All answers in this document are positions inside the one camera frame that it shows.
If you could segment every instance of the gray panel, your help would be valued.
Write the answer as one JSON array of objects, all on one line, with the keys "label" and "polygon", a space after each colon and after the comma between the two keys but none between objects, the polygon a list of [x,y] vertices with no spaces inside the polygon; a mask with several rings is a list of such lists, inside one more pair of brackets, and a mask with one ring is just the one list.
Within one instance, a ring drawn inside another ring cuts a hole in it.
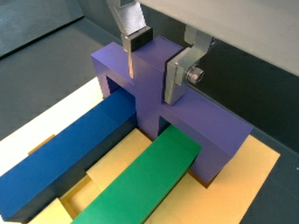
[{"label": "gray panel", "polygon": [[296,0],[138,0],[299,76]]},{"label": "gray panel", "polygon": [[96,76],[89,55],[110,41],[81,19],[0,60],[0,140]]},{"label": "gray panel", "polygon": [[0,2],[0,58],[77,18],[77,0],[3,0]]}]

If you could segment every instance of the screw head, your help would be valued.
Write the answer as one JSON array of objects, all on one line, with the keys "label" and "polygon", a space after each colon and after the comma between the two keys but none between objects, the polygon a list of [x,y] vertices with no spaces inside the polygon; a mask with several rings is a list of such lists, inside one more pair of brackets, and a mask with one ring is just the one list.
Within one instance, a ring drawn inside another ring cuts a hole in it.
[{"label": "screw head", "polygon": [[192,85],[196,85],[201,81],[202,75],[204,75],[204,71],[194,66],[186,72],[186,75],[185,75],[186,81]]}]

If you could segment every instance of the purple cross-shaped block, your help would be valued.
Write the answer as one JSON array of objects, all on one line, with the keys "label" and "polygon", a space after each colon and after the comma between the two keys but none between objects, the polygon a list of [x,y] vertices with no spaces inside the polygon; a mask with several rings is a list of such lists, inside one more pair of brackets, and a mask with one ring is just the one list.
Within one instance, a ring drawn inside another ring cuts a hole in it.
[{"label": "purple cross-shaped block", "polygon": [[180,50],[168,39],[154,38],[132,54],[133,79],[128,74],[126,53],[116,43],[94,52],[92,61],[104,97],[118,87],[134,96],[137,126],[142,132],[154,139],[170,123],[198,143],[201,152],[190,170],[208,183],[234,156],[252,126],[188,87],[172,106],[164,102],[165,61]]}]

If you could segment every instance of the blue block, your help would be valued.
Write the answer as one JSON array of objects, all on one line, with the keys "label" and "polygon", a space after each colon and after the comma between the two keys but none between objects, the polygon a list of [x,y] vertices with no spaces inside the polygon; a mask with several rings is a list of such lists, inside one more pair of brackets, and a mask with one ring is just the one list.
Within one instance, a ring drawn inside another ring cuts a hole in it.
[{"label": "blue block", "polygon": [[120,88],[0,178],[3,220],[27,222],[134,127],[134,97]]}]

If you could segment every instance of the green block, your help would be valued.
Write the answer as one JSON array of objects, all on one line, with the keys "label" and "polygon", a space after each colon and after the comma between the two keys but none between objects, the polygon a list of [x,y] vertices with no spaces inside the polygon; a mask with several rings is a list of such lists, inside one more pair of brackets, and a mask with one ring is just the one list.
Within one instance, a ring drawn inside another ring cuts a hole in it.
[{"label": "green block", "polygon": [[141,223],[186,172],[200,150],[201,147],[169,126],[72,223]]}]

